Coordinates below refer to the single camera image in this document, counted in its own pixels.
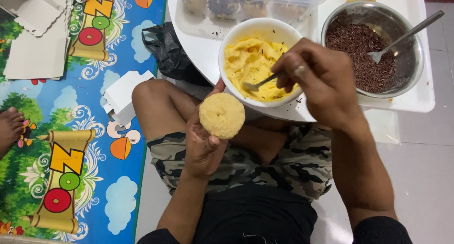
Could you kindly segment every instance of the chocolate sprinkles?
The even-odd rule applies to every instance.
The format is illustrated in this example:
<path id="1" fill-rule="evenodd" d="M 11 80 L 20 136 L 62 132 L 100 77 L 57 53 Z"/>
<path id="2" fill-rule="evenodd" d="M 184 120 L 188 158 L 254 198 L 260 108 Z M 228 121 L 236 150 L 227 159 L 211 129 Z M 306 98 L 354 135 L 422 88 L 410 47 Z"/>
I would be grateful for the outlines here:
<path id="1" fill-rule="evenodd" d="M 328 28 L 326 47 L 346 52 L 355 72 L 356 87 L 367 92 L 383 92 L 395 74 L 392 50 L 383 54 L 377 64 L 367 53 L 379 52 L 388 44 L 385 39 L 364 24 L 348 24 Z"/>

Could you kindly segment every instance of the clear plastic container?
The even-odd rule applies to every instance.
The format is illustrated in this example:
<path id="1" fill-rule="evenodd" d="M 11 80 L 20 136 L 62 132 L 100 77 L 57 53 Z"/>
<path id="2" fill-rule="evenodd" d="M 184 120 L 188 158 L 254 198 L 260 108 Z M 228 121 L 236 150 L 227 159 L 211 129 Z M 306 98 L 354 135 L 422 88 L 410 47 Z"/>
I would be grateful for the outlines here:
<path id="1" fill-rule="evenodd" d="M 182 0 L 183 9 L 197 16 L 241 22 L 270 17 L 290 25 L 304 21 L 325 0 Z"/>

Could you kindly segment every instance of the hand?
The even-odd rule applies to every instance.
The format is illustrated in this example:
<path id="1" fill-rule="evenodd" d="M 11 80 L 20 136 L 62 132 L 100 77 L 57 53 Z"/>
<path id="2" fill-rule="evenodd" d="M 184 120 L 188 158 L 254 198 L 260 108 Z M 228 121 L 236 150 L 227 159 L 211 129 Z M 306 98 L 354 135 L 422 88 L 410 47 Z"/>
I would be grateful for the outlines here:
<path id="1" fill-rule="evenodd" d="M 303 71 L 298 69 L 300 66 L 305 67 Z M 277 81 L 277 87 L 285 88 L 287 93 L 295 83 L 301 86 L 307 108 L 320 124 L 348 131 L 356 120 L 365 120 L 356 99 L 351 59 L 346 53 L 302 38 L 281 56 L 272 71 L 287 73 Z"/>
<path id="2" fill-rule="evenodd" d="M 214 86 L 207 97 L 223 92 L 225 84 L 222 79 Z M 192 177 L 208 179 L 214 174 L 223 158 L 227 140 L 210 135 L 201 125 L 199 107 L 192 114 L 186 125 L 186 158 L 184 170 Z"/>

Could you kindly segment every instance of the knee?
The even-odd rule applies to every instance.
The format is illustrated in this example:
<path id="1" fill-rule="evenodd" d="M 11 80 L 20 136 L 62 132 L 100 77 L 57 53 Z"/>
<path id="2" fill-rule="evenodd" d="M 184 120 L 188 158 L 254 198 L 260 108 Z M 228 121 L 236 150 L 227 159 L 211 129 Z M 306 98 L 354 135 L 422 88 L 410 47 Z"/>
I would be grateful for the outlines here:
<path id="1" fill-rule="evenodd" d="M 138 84 L 132 95 L 132 100 L 146 98 L 156 98 L 157 96 L 168 96 L 169 92 L 174 88 L 174 85 L 163 79 L 151 79 Z"/>

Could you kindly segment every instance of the camouflage shorts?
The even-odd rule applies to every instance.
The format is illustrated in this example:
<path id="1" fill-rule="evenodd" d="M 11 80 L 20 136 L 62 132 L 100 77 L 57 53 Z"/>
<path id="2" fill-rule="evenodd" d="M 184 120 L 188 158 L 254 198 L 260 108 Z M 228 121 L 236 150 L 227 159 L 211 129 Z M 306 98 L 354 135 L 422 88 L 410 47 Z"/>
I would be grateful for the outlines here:
<path id="1" fill-rule="evenodd" d="M 289 140 L 269 167 L 256 164 L 256 155 L 227 145 L 218 170 L 210 178 L 207 193 L 220 192 L 244 184 L 267 184 L 318 200 L 331 185 L 331 131 L 291 126 Z M 152 164 L 170 189 L 177 187 L 186 156 L 186 134 L 175 132 L 147 142 Z"/>

